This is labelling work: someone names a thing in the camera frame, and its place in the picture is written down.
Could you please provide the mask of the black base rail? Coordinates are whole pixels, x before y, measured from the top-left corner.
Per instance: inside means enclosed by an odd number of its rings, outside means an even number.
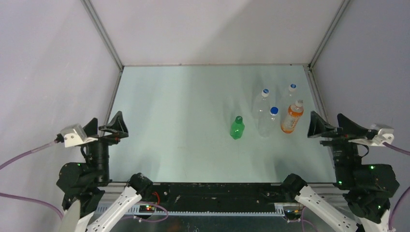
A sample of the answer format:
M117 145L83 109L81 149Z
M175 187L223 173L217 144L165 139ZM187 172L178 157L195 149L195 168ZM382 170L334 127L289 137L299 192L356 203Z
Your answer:
M294 203L279 185L270 183L132 184L144 202L159 202L172 211L267 212L277 203Z

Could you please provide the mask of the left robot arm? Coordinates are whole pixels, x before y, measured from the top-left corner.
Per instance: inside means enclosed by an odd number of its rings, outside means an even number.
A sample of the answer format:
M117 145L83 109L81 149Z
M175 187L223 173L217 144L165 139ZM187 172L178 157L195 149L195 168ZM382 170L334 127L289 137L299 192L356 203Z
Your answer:
M148 201L153 195L153 182L142 173L133 174L120 196L94 222L90 222L105 191L111 183L109 173L109 146L117 145L129 136L118 111L111 121L99 126L93 118L82 127L67 126L56 141L66 148L79 147L84 162L69 162L62 166L56 185L63 191L64 216L61 232L109 232L125 213L139 201Z

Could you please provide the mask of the blue white bottle cap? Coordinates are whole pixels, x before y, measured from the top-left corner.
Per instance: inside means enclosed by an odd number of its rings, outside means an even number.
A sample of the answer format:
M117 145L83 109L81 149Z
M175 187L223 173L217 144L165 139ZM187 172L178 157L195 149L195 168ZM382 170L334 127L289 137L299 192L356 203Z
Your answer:
M269 96L269 90L268 89L263 89L262 92L261 92L261 95L263 97L268 97Z

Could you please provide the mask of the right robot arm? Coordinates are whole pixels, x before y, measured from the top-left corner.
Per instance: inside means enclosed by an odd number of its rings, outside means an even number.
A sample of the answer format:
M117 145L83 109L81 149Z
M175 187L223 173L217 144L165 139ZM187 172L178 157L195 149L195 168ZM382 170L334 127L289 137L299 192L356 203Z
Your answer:
M310 113L308 138L321 139L330 148L336 182L343 192L350 211L358 222L348 218L322 199L313 188L296 174L281 183L281 195L287 202L298 202L321 218L336 232L390 232L390 199L399 188L391 165L363 164L358 146L389 146L394 140L394 129L383 124L365 128L343 114L337 115L338 126L326 122L317 112Z

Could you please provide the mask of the left circuit board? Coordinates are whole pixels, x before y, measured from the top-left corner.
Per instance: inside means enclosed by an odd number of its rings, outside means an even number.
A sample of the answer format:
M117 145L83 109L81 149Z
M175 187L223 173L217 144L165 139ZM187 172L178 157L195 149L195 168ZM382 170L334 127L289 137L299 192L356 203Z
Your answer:
M138 213L140 214L153 214L156 212L156 207L153 205L140 205Z

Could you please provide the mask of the clear plastic bottle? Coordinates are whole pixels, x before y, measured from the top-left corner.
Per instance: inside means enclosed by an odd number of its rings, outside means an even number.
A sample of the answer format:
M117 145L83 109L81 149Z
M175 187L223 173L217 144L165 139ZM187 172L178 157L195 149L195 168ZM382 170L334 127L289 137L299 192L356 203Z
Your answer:
M255 120L258 120L269 109L269 96L263 97L261 92L255 96L252 103L252 116Z

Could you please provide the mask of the orange drink bottle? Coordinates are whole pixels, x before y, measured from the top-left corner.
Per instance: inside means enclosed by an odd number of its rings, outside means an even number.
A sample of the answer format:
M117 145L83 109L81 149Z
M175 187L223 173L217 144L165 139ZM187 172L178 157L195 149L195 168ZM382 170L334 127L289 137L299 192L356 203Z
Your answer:
M293 104L290 104L285 118L281 122L281 130L284 133L292 133L303 113L304 102L302 100L296 100Z

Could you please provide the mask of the clear bottle with blue cap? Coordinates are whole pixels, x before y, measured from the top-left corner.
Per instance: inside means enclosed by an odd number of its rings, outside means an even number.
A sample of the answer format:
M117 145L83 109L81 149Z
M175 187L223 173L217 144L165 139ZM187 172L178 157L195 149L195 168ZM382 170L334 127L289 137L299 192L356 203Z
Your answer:
M284 109L287 109L291 104L295 102L297 95L297 85L290 84L282 93L281 104Z

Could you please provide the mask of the green plastic bottle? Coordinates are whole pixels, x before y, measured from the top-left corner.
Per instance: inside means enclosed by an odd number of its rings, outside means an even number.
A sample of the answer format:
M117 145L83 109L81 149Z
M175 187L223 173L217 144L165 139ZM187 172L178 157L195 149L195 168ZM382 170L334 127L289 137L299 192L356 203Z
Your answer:
M244 122L242 122L241 124L238 124L234 120L230 128L230 136L234 140L240 139L243 135L244 129L245 129Z

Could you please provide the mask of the circuit board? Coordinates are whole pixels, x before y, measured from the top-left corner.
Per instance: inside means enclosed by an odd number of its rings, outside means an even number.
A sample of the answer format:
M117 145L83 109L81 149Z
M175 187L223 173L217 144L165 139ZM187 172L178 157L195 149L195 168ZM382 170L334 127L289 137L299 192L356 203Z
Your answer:
M140 214L153 214L156 212L156 207L153 205L140 205L138 213Z
M288 222L300 222L301 221L301 216L302 216L302 212L303 212L303 208L302 209L298 209L298 210L287 210L284 213L283 218Z

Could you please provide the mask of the right circuit board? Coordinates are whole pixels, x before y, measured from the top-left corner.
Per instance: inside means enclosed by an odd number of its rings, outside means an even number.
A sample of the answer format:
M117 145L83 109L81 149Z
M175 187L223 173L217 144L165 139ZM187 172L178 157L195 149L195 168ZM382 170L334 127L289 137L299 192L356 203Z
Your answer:
M303 212L303 208L302 209L298 209L298 210L287 210L284 213L283 218L288 222L300 222L301 221L301 216L302 216L302 212Z

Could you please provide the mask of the green bottle cap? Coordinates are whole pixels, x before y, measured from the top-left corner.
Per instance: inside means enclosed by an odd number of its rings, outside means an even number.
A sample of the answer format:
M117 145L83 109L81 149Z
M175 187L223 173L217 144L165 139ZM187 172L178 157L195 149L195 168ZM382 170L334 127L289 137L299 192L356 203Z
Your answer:
M243 122L243 118L241 116L237 116L235 118L235 122L238 123L238 124L241 124Z

